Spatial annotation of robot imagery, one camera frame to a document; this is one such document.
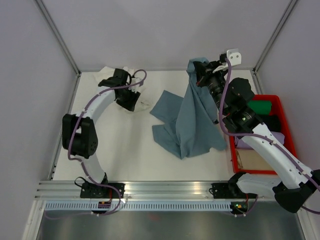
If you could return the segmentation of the cream white t-shirt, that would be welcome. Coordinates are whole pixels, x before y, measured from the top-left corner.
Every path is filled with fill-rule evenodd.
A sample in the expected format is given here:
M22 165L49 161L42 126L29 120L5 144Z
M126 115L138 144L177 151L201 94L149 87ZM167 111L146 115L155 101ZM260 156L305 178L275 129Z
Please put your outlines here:
M113 75L115 69L117 69L117 68L105 66L104 68L102 68L102 70L100 70L98 73L95 74L95 77L94 77L95 81L99 84L99 82L101 80L108 79L109 77L111 77ZM147 77L146 76L139 76L139 74L146 74L147 72L145 70L143 70L143 69L134 70L134 69L130 69L128 67L123 67L120 69L127 71L132 76L132 79L134 79L134 78L141 79L141 82L140 82L141 85L143 85L145 83L145 80ZM146 97L143 96L144 91L140 92L140 97L135 105L135 110L133 111L133 113L144 111L144 110L150 108L151 103L146 99Z

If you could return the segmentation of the blue-grey t-shirt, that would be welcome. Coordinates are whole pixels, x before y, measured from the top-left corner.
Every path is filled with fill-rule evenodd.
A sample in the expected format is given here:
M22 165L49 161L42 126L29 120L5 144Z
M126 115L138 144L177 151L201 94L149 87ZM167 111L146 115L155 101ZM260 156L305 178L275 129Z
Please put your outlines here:
M181 160L209 153L211 149L224 151L227 148L217 127L217 107L209 90L196 85L195 62L207 64L209 61L205 57L189 60L184 96L164 90L150 111L162 121L152 126L154 141Z

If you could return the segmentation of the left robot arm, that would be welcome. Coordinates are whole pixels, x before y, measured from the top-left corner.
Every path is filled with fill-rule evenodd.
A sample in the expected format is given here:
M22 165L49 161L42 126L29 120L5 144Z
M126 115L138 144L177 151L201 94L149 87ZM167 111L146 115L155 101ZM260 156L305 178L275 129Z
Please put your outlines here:
M69 161L79 162L86 179L93 184L92 193L98 198L108 195L109 185L96 154L99 140L95 124L113 103L133 112L141 96L137 88L143 86L146 78L143 69L130 74L116 68L110 77L99 81L96 93L80 112L67 113L62 118L62 147L67 150Z

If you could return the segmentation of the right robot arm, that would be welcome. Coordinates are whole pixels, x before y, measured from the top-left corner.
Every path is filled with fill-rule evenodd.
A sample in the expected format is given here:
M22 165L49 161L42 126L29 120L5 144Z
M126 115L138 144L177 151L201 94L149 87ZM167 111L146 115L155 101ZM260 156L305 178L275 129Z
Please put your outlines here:
M245 172L229 179L228 192L235 198L243 194L264 196L286 211L297 213L308 208L305 202L320 189L320 171L312 170L298 160L271 133L267 125L249 107L255 94L248 79L231 79L232 68L242 62L241 54L232 49L218 61L194 61L196 85L206 87L217 106L219 123L228 136L242 139L276 172L267 177Z

